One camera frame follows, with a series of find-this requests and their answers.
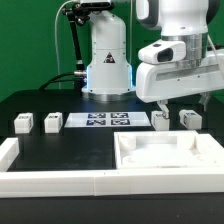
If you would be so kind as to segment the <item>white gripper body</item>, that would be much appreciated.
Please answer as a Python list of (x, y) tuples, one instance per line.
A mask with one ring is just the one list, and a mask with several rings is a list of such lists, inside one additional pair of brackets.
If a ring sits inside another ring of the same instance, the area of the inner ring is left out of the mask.
[(175, 63), (141, 63), (136, 95), (145, 103), (224, 89), (224, 76), (212, 51), (197, 68), (178, 69)]

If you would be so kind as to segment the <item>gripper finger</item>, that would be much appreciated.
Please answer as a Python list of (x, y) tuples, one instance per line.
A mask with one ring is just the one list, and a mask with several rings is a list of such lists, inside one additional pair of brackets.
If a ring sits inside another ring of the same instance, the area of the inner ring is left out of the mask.
[(203, 106), (207, 106), (209, 100), (211, 98), (211, 94), (209, 92), (201, 93), (201, 98), (199, 100), (199, 103)]
[(167, 107), (168, 101), (167, 100), (160, 100), (157, 102), (158, 106), (162, 111), (162, 115), (165, 119), (169, 118), (169, 109)]

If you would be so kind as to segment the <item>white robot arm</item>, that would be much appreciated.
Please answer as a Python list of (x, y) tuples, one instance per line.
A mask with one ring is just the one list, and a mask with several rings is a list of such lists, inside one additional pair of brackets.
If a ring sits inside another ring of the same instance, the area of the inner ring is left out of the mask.
[(219, 0), (136, 0), (137, 20), (159, 29), (161, 38), (138, 52), (135, 80), (126, 61), (125, 24), (109, 12), (114, 2), (80, 1), (92, 25), (86, 94), (106, 99), (134, 90), (142, 101), (164, 107), (168, 99), (224, 89), (224, 50), (207, 50), (207, 24)]

